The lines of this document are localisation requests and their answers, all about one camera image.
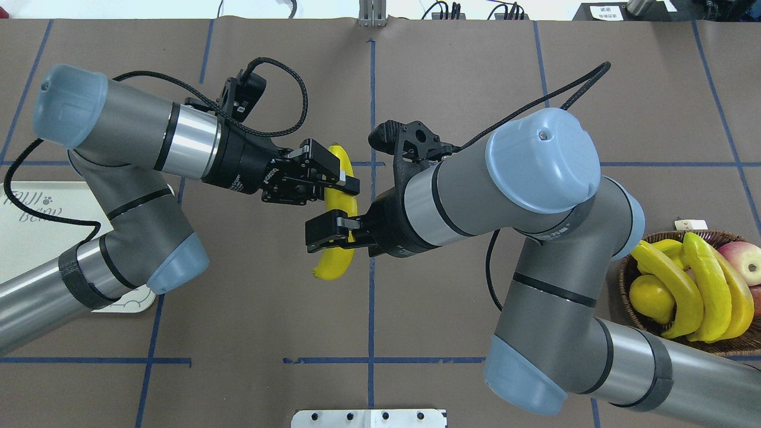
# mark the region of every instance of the robotic arm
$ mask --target robotic arm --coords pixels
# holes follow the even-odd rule
[[[636,246],[645,216],[601,176],[570,113],[540,110],[461,152],[420,122],[386,122],[369,142],[394,156],[395,187],[363,216],[309,222],[307,248],[408,257],[497,228],[525,235],[484,368],[499,397],[557,414],[572,392],[700,425],[759,426],[758,369],[594,318],[607,267]],[[356,242],[342,241],[351,225],[328,227],[349,223]]]
[[[270,203],[305,205],[323,199],[325,188],[359,193],[359,181],[316,141],[281,149],[240,124],[266,86],[252,71],[250,64],[227,80],[216,116],[200,101],[179,105],[100,73],[69,65],[48,72],[35,132],[68,149],[113,230],[0,284],[0,355],[137,286],[163,294],[206,269],[203,246],[159,171],[241,193],[262,189]]]

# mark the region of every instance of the blue plastic cap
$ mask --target blue plastic cap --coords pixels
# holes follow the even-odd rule
[[[77,147],[95,127],[107,94],[105,74],[54,65],[45,75],[34,104],[34,132],[67,149]]]
[[[164,294],[200,275],[207,267],[209,256],[206,255],[198,234],[193,232],[148,278],[148,288],[156,294]]]
[[[568,211],[600,186],[600,159],[578,120],[545,108],[497,128],[486,144],[486,167],[499,190],[539,214]]]
[[[642,236],[645,234],[645,211],[642,210],[642,206],[639,205],[639,201],[634,199],[634,197],[624,189],[624,187],[614,179],[606,176],[608,180],[612,181],[616,186],[621,189],[621,191],[626,195],[626,199],[629,201],[629,208],[632,209],[632,232],[629,234],[629,239],[626,240],[626,244],[624,244],[623,248],[621,248],[621,251],[619,251],[616,255],[613,256],[613,259],[611,260],[619,260],[626,257],[629,253],[632,252],[634,247],[639,244],[639,240],[642,239]]]
[[[495,335],[483,379],[502,400],[535,414],[557,414],[568,398],[552,379]]]

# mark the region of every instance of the fruit basket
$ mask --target fruit basket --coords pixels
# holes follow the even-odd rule
[[[727,244],[732,241],[745,241],[738,235],[731,234],[729,232],[719,230],[702,230],[691,231],[705,239],[714,248]],[[654,243],[662,239],[674,239],[681,242],[684,238],[684,231],[674,232],[658,232],[651,235],[647,235],[642,238],[643,241]],[[635,327],[645,330],[649,333],[653,333],[656,336],[660,336],[670,325],[660,325],[657,322],[651,320],[649,317],[644,316],[632,307],[632,303],[629,301],[629,287],[632,285],[632,281],[640,275],[637,269],[637,260],[632,256],[626,256],[619,269],[619,294],[623,300],[624,309],[632,320]],[[761,317],[754,318],[753,323],[750,325],[748,331],[742,336],[735,337],[734,339],[720,340],[714,343],[705,342],[690,342],[684,336],[673,339],[674,342],[687,345],[688,347],[703,350],[708,353],[713,353],[718,356],[755,356],[761,355]]]

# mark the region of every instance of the red apple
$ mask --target red apple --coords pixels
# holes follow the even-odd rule
[[[761,285],[761,248],[750,242],[730,242],[722,245],[718,252],[740,272],[748,286]]]
[[[754,317],[761,317],[761,287],[750,287],[750,294],[753,295]]]

